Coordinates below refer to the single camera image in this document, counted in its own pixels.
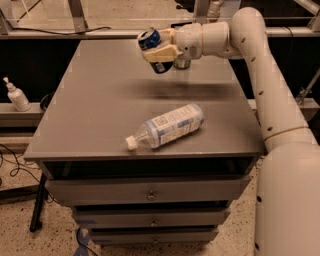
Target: white bottle cap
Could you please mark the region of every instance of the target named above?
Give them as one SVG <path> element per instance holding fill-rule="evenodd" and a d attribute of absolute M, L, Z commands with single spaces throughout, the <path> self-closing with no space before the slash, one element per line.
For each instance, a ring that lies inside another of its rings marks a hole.
<path fill-rule="evenodd" d="M 136 142 L 136 139 L 133 136 L 130 136 L 128 138 L 126 138 L 126 141 L 128 143 L 128 149 L 129 150 L 133 150 L 138 148 L 138 144 Z"/>

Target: floor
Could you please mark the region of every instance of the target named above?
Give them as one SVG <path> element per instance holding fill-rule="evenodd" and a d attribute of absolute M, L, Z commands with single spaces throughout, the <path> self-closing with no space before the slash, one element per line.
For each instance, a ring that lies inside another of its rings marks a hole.
<path fill-rule="evenodd" d="M 37 1 L 12 1 L 13 14 L 21 17 L 25 9 L 31 8 Z M 192 18 L 186 11 L 175 9 L 173 0 L 162 1 L 118 1 L 83 0 L 82 5 L 89 27 L 111 25 L 113 28 L 140 28 L 142 25 L 167 26 L 168 22 Z M 43 0 L 23 19 L 21 26 L 35 28 L 72 28 L 72 20 L 67 0 Z M 0 150 L 1 190 L 37 184 L 41 171 L 34 163 L 26 163 L 23 152 L 27 143 L 16 143 L 16 138 L 6 140 L 6 144 L 17 153 L 17 160 L 24 170 L 16 173 L 15 156 Z M 242 196 L 231 204 L 231 214 L 226 222 L 219 226 L 219 235 L 210 243 L 154 244 L 136 246 L 98 246 L 91 241 L 88 246 L 97 255 L 190 255 L 190 256 L 251 256 L 254 253 L 253 236 L 255 220 L 256 180 L 262 160 L 251 170 L 252 181 Z M 71 210 L 60 206 L 50 198 L 44 203 L 41 214 L 42 228 L 35 233 L 29 231 L 35 200 L 16 203 L 0 203 L 0 255 L 93 255 L 79 247 L 76 239 L 77 224 L 71 217 Z M 87 241 L 87 231 L 82 230 L 80 240 Z"/>

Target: table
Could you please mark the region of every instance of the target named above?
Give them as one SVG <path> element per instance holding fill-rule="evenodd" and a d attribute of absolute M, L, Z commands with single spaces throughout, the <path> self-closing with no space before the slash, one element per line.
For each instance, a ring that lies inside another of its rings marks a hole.
<path fill-rule="evenodd" d="M 146 120 L 189 103 L 201 128 L 128 151 Z M 264 152 L 229 62 L 213 56 L 155 74 L 136 40 L 81 41 L 25 152 L 46 189 L 99 244 L 210 241 Z"/>

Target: bottle label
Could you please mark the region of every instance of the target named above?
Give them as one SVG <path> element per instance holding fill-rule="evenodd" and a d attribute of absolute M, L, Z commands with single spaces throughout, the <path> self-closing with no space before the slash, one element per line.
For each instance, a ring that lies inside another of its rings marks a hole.
<path fill-rule="evenodd" d="M 154 148 L 156 148 L 197 130 L 203 121 L 202 110 L 192 103 L 150 119 L 145 124 L 152 133 Z"/>

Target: drawer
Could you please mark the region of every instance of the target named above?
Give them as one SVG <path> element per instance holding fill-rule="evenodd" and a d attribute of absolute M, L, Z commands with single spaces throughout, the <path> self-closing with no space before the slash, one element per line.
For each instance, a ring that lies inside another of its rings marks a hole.
<path fill-rule="evenodd" d="M 49 180 L 47 190 L 66 206 L 238 199 L 250 181 L 232 177 Z"/>
<path fill-rule="evenodd" d="M 213 228 L 172 229 L 172 230 L 89 230 L 91 240 L 96 244 L 152 244 L 171 242 L 209 242 L 218 234 Z"/>
<path fill-rule="evenodd" d="M 73 218 L 84 228 L 133 228 L 170 226 L 208 226 L 222 224 L 230 214 L 229 208 L 165 208 L 74 211 Z"/>

